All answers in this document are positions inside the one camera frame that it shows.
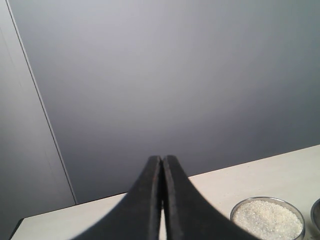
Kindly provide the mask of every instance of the gray wall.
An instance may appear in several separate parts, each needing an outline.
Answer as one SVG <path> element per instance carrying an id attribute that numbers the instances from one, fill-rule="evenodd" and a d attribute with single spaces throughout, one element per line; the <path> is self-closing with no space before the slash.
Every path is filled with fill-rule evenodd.
<path id="1" fill-rule="evenodd" d="M 10 3 L 80 203 L 320 144 L 319 0 Z"/>
<path id="2" fill-rule="evenodd" d="M 0 0 L 0 239 L 75 204 L 5 0 Z"/>

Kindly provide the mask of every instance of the white table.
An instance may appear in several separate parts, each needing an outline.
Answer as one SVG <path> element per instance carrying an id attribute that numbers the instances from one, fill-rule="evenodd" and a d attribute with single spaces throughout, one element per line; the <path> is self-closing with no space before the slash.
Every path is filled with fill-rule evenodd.
<path id="1" fill-rule="evenodd" d="M 310 209 L 320 198 L 320 145 L 195 175 L 190 180 L 226 217 L 236 203 L 249 197 L 285 200 L 303 214 L 305 240 L 320 239 L 310 219 Z M 71 239 L 101 219 L 124 195 L 25 218 L 12 240 Z M 162 218 L 160 239 L 165 236 Z"/>

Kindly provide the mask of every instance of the tabletop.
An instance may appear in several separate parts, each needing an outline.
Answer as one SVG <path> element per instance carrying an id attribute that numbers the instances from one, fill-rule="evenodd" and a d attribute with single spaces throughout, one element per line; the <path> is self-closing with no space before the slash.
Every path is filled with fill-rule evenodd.
<path id="1" fill-rule="evenodd" d="M 310 218 L 320 198 L 320 145 L 231 166 L 189 179 L 198 191 L 229 218 L 240 201 L 256 196 L 279 198 L 300 210 L 305 240 L 320 240 Z M 24 218 L 12 240 L 69 240 L 106 215 L 124 194 Z M 166 239 L 162 214 L 160 240 Z"/>

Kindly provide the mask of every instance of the bowl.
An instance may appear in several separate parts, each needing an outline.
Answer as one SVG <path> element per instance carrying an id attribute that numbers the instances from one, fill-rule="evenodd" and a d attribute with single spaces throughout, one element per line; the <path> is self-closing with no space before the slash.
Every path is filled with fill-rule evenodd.
<path id="1" fill-rule="evenodd" d="M 273 204 L 277 204 L 277 205 L 280 205 L 288 210 L 290 210 L 291 212 L 293 212 L 297 218 L 300 220 L 300 222 L 302 223 L 302 231 L 301 233 L 299 234 L 299 236 L 297 236 L 295 239 L 292 239 L 292 240 L 303 240 L 304 237 L 305 237 L 305 234 L 306 234 L 306 225 L 305 225 L 305 219 L 303 217 L 303 215 L 301 214 L 301 212 L 295 207 L 293 206 L 292 204 L 286 202 L 286 201 L 283 201 L 281 199 L 278 199 L 278 198 L 274 198 L 274 197 L 268 197 L 268 196 L 256 196 L 256 197 L 250 197 L 250 198 L 247 198 L 245 200 L 242 200 L 241 202 L 237 203 L 231 213 L 230 213 L 230 220 L 232 222 L 234 222 L 234 215 L 235 215 L 235 212 L 238 210 L 238 208 L 243 205 L 243 204 L 246 204 L 246 203 L 250 203 L 250 202 L 253 202 L 253 201 L 265 201 L 265 202 L 269 202 L 269 203 L 273 203 Z M 317 201 L 318 202 L 318 223 L 320 224 L 320 199 Z"/>
<path id="2" fill-rule="evenodd" d="M 320 199 L 315 201 L 311 208 L 311 221 L 320 231 Z"/>

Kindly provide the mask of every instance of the white granules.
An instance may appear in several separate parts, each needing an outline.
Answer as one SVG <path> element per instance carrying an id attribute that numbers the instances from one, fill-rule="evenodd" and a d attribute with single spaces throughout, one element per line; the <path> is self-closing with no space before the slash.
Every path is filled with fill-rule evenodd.
<path id="1" fill-rule="evenodd" d="M 261 200 L 241 205 L 234 213 L 233 221 L 261 240 L 293 240 L 303 230 L 302 223 L 292 211 Z"/>

